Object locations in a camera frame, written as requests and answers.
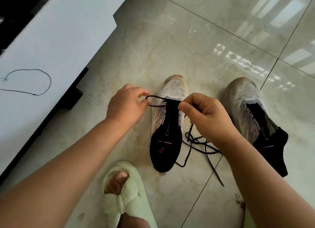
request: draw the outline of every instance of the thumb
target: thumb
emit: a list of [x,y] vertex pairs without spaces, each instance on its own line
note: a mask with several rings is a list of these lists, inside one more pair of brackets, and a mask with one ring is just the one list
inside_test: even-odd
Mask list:
[[197,109],[195,109],[191,104],[184,102],[184,101],[179,103],[178,109],[180,111],[183,111],[184,114],[186,114],[188,116],[191,123],[195,123],[196,121],[202,119],[204,116]]
[[150,101],[149,101],[148,99],[144,99],[144,100],[142,100],[140,103],[138,103],[139,108],[140,108],[143,112],[147,109],[147,107],[149,106],[149,104],[150,104]]

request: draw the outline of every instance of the tiled floor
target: tiled floor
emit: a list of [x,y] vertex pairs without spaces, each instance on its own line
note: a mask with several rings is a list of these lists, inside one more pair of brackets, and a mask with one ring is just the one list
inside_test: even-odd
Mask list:
[[[246,76],[262,87],[270,117],[289,134],[287,181],[315,206],[315,79],[305,74],[315,73],[311,1],[126,0],[114,15],[116,30],[78,86],[84,95],[71,111],[58,112],[0,189],[23,179],[104,119],[110,98],[126,83],[155,92],[169,75],[180,74],[189,92],[219,97],[229,82]],[[185,168],[175,165],[165,177],[155,172],[148,150],[151,116],[148,109],[112,151],[66,227],[107,227],[100,183],[106,167],[119,160],[138,168],[159,227],[241,227],[242,197],[221,155],[210,159],[225,187],[195,151]],[[187,131],[189,120],[184,124]],[[187,152],[183,145],[178,162]]]

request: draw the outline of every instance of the person's left hand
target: person's left hand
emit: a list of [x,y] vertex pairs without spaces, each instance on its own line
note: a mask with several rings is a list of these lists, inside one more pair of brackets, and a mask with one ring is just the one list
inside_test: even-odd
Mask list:
[[148,99],[138,103],[138,98],[150,92],[144,88],[126,84],[112,97],[108,104],[107,120],[118,123],[129,129],[138,122],[150,104]]

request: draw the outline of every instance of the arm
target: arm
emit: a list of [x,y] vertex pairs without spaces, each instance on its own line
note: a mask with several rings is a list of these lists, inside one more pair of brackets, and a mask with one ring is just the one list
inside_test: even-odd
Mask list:
[[194,93],[178,109],[224,154],[257,227],[315,226],[315,210],[242,137],[217,99]]
[[125,85],[107,117],[88,134],[0,197],[1,227],[64,227],[113,147],[143,115],[149,92]]

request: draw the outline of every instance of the shoelace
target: shoelace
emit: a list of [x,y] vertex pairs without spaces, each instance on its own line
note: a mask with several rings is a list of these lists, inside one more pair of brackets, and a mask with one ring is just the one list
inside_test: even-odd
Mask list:
[[[175,100],[175,99],[162,98],[162,97],[159,97],[159,96],[156,96],[156,95],[149,95],[149,96],[146,97],[146,99],[149,98],[149,97],[154,97],[154,98],[163,99],[163,100],[166,101],[166,102],[167,102],[167,101],[174,101],[174,100]],[[160,108],[160,107],[166,107],[167,104],[165,104],[165,105],[151,105],[151,104],[149,104],[149,106],[151,106],[151,107],[156,107],[156,108]],[[188,152],[188,154],[187,154],[187,157],[186,157],[186,159],[185,159],[184,165],[180,165],[178,162],[175,162],[175,163],[176,163],[178,166],[180,166],[180,167],[186,166],[187,160],[188,160],[188,158],[189,158],[189,156],[190,156],[190,153],[191,153],[191,149],[195,149],[196,151],[198,151],[198,152],[200,152],[200,153],[206,155],[206,157],[207,157],[207,159],[208,159],[208,162],[209,162],[209,164],[210,164],[212,170],[214,171],[215,175],[217,176],[219,182],[222,184],[222,186],[224,186],[223,182],[221,181],[221,179],[220,179],[218,173],[216,172],[214,166],[212,165],[212,163],[211,163],[211,161],[210,161],[210,159],[209,159],[209,157],[208,157],[209,154],[216,154],[216,153],[222,154],[222,152],[221,152],[220,150],[217,150],[215,147],[210,146],[210,145],[208,144],[210,141],[208,141],[207,139],[206,139],[205,142],[199,142],[199,139],[200,139],[200,138],[203,138],[203,136],[194,138],[194,137],[191,135],[192,127],[193,127],[193,124],[190,126],[189,132],[186,132],[186,133],[185,133],[185,137],[187,138],[187,142],[190,142],[190,144],[186,143],[184,140],[182,141],[184,144],[186,144],[186,145],[188,145],[188,146],[190,147],[189,152]],[[201,144],[201,145],[204,145],[204,150],[205,150],[205,151],[202,151],[202,150],[200,150],[200,149],[198,149],[198,148],[193,147],[192,144]],[[207,147],[213,149],[214,152],[207,152]]]

